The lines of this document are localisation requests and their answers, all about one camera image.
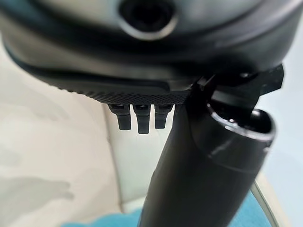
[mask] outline blue surface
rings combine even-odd
[[[66,224],[62,227],[137,227],[141,210],[131,214],[111,214],[83,224]],[[252,193],[249,193],[230,227],[270,227],[270,223]]]

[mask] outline cylindrical tube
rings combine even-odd
[[[176,107],[140,227],[226,227],[248,193],[275,135],[264,111],[240,127],[210,105]]]

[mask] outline black pole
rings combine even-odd
[[[176,107],[140,227],[228,226],[263,164],[275,135],[267,113],[253,111],[245,129],[199,103]]]

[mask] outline black bracket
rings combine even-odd
[[[133,105],[137,115],[139,134],[148,134],[150,131],[150,112],[151,105]]]
[[[120,130],[130,130],[131,112],[129,105],[108,105],[112,113],[117,115]]]
[[[173,105],[155,105],[155,128],[165,129],[167,114]]]

